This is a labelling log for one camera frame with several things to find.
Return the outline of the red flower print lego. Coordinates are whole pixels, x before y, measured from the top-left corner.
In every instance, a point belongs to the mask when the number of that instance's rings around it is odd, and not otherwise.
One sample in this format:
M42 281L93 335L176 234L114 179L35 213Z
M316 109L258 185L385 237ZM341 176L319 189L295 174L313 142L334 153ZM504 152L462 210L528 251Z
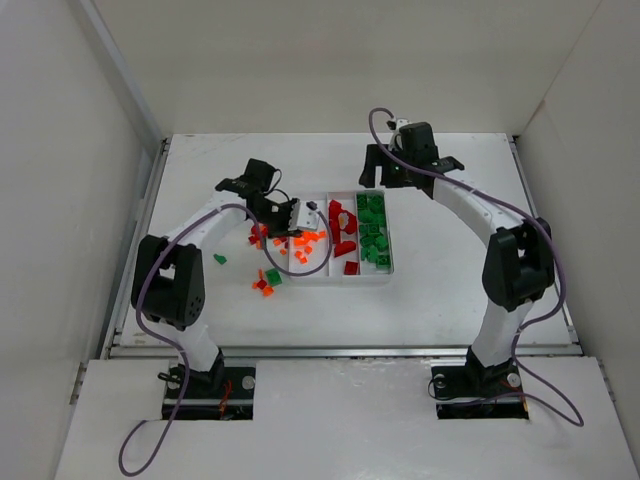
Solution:
M356 242L358 231L356 215L337 200L329 201L328 214L332 243L335 245L346 240Z

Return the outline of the red arch lego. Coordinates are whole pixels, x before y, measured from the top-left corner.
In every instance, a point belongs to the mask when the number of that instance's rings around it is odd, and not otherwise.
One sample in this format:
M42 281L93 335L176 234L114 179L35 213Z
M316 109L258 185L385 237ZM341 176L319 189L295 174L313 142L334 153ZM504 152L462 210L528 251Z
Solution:
M333 247L333 254L335 258L338 258L355 251L356 248L357 248L357 244L355 241L346 240L346 241L338 242Z

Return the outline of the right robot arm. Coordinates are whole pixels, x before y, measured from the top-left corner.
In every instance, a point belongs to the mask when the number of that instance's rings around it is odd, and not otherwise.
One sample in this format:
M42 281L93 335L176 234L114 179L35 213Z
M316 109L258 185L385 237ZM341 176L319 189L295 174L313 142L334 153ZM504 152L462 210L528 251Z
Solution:
M549 225L512 210L480 189L457 159L442 157L432 127L392 117L388 143L368 145L360 185L415 187L455 214L482 242L482 286L488 303L465 363L438 368L437 392L447 398L489 397L514 371L516 337L535 302L555 282Z

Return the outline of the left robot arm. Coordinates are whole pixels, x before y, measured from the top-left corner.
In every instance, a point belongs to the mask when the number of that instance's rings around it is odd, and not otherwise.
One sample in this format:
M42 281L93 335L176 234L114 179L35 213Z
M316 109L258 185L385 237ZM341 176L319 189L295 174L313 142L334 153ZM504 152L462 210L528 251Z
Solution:
M146 235L139 243L131 305L157 328L149 335L166 341L183 356L182 377L189 384L217 388L224 377L224 357L200 319L204 310L204 259L233 229L249 220L271 237L302 234L295 215L300 200L277 203L268 198L279 170L250 159L244 172L215 186L210 199L164 235Z

